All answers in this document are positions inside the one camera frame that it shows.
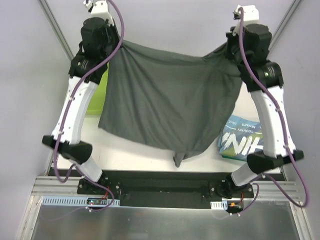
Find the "dark grey t shirt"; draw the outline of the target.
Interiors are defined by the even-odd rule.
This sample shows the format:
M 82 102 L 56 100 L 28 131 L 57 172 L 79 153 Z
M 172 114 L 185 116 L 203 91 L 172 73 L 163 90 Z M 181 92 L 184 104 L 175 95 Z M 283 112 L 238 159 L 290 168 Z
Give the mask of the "dark grey t shirt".
M 120 138 L 173 152 L 202 154 L 234 111 L 242 80 L 222 44 L 204 56 L 125 41 L 109 62 L 99 128 Z

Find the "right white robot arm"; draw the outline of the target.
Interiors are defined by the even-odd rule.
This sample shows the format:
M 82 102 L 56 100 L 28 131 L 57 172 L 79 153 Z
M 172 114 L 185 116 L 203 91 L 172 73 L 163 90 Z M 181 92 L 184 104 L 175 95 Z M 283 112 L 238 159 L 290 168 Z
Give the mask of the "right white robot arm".
M 284 106 L 284 80 L 278 63 L 268 60 L 272 34 L 266 25 L 232 26 L 225 34 L 224 58 L 239 73 L 255 104 L 261 124 L 262 150 L 247 156 L 246 163 L 230 173 L 225 192 L 237 197 L 243 186 L 266 171 L 304 158 L 291 138 Z

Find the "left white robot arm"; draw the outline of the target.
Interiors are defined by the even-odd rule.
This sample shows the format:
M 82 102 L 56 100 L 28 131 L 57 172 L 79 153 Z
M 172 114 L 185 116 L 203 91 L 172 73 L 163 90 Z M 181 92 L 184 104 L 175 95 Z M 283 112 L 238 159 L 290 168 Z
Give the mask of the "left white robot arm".
M 117 28 L 107 19 L 91 17 L 83 22 L 79 50 L 70 62 L 68 88 L 58 122 L 42 144 L 61 155 L 88 179 L 88 188 L 99 195 L 106 183 L 102 170 L 92 158 L 93 146 L 81 140 L 82 126 L 89 103 L 97 90 L 108 62 L 122 45 Z

